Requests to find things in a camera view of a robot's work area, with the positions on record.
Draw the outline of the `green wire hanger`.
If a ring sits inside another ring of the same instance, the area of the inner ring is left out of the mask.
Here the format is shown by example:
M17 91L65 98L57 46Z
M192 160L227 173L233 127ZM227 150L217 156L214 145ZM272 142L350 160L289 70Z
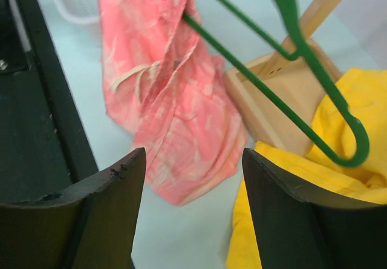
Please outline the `green wire hanger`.
M217 1L273 48L272 53L241 63L194 18L183 16L232 64L224 76L226 89L252 139L301 156L315 145L340 166L360 166L369 154L366 129L352 115L336 86L341 72L312 39L342 0L313 0L304 13L298 12L296 0L274 0L288 33L282 43L277 43L229 0ZM353 133L356 146L347 157L336 153L310 126L324 97L330 98Z

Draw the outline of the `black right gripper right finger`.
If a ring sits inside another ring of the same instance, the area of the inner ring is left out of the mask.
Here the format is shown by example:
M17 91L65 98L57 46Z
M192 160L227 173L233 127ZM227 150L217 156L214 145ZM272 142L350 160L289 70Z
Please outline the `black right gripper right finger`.
M318 187L253 149L242 168L264 268L386 267L386 206Z

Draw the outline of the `pink patterned shorts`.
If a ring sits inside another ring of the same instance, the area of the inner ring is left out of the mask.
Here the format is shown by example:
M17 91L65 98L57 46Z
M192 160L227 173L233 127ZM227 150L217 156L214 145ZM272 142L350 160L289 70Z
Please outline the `pink patterned shorts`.
M107 114L146 151L146 182L182 206L236 173L247 134L224 61L183 19L195 0L99 0Z

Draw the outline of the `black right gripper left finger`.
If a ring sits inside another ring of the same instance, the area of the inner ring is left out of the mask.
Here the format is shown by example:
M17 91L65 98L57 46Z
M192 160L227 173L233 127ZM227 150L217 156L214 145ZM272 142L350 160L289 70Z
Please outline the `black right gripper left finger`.
M2 268L133 268L146 151L39 199L1 205Z

